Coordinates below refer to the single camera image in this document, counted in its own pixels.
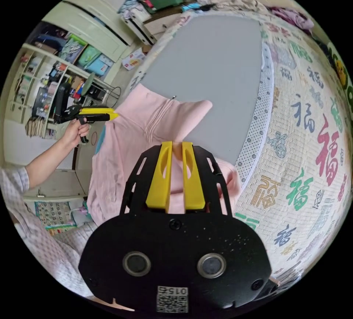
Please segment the screw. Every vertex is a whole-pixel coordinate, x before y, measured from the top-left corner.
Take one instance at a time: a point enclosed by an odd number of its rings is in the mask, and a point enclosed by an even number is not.
[[[257,290],[259,290],[261,287],[262,287],[262,285],[264,284],[264,282],[263,282],[263,280],[256,280],[252,285],[251,285],[251,289],[253,290],[253,291],[257,291]]]
[[[179,220],[173,219],[169,222],[169,227],[173,231],[180,230],[181,226],[182,226],[182,223]]]
[[[91,283],[92,287],[97,287],[97,281],[95,279],[88,279],[88,281]]]

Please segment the plaid sleeve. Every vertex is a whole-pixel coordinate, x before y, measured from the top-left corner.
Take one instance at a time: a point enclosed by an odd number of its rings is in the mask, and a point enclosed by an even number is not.
[[[25,168],[13,171],[0,169],[0,187],[7,209],[22,227],[22,238],[38,262],[64,287],[83,297],[92,296],[78,264],[83,248],[96,229],[94,223],[52,237],[41,221],[23,201],[23,193],[29,188]]]

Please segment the pink hoodie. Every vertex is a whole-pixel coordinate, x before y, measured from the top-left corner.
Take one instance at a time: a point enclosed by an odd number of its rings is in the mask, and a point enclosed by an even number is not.
[[[210,101],[180,103],[136,86],[116,109],[120,116],[106,122],[104,141],[92,159],[87,207],[98,226],[119,215],[125,183],[140,155],[163,141],[182,142],[211,107]],[[240,194],[239,175],[233,165],[217,163],[233,208]],[[171,177],[169,213],[184,213],[182,168],[175,156]]]

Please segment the hoodie zipper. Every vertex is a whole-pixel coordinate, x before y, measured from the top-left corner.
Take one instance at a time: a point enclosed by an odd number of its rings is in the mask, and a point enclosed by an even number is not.
[[[152,121],[150,124],[148,124],[146,128],[146,137],[147,141],[152,140],[152,134],[155,129],[155,127],[158,125],[158,123],[161,121],[163,116],[165,115],[166,111],[170,108],[170,106],[173,104],[173,100],[176,98],[176,96],[173,96],[170,100],[166,101],[158,110],[156,115],[153,117]]]

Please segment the white dotted border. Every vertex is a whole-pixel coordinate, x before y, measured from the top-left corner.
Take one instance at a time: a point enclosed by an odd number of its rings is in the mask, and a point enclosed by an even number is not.
[[[255,167],[260,159],[266,142],[274,92],[274,68],[271,51],[266,43],[262,43],[263,64],[260,75],[260,87],[253,113],[253,118],[240,151],[235,167],[238,170],[242,191],[246,188]]]

